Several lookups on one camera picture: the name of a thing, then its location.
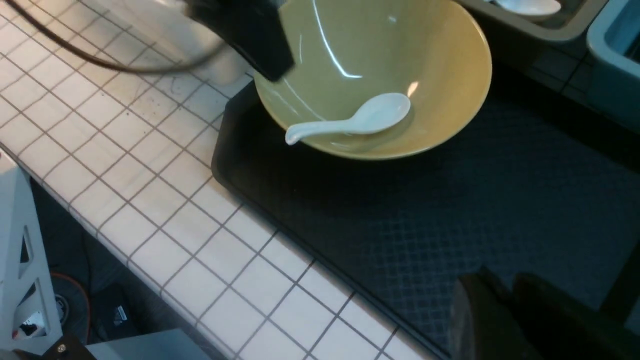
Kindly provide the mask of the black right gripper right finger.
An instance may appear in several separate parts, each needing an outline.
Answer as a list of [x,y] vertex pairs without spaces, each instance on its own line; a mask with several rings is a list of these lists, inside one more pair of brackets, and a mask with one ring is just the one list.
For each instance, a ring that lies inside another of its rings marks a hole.
[[640,358],[638,335],[535,274],[517,274],[512,297],[515,319],[546,360]]

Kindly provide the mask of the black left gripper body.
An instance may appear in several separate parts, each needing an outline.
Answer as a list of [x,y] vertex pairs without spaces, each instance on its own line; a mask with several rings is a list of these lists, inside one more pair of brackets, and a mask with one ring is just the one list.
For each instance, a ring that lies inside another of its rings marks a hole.
[[270,0],[188,0],[187,15],[213,31],[260,75],[277,82],[295,67],[279,7]]

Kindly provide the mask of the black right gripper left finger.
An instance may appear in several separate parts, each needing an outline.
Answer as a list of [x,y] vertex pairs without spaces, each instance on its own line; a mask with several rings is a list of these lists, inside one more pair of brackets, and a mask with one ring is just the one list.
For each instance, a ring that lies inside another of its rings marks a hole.
[[514,315],[514,296],[488,268],[457,277],[448,344],[453,360],[541,360]]

